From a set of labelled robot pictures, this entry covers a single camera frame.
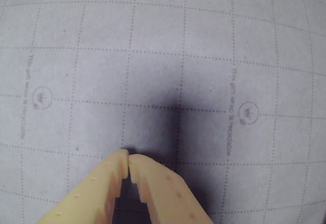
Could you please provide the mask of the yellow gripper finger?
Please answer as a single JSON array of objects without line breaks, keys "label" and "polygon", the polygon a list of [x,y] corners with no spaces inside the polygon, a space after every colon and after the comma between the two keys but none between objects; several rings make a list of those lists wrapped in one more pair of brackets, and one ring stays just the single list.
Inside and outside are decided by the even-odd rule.
[{"label": "yellow gripper finger", "polygon": [[115,200],[129,174],[128,156],[126,149],[110,154],[38,223],[112,223]]},{"label": "yellow gripper finger", "polygon": [[129,172],[152,223],[213,223],[184,179],[166,166],[133,154],[129,156]]}]

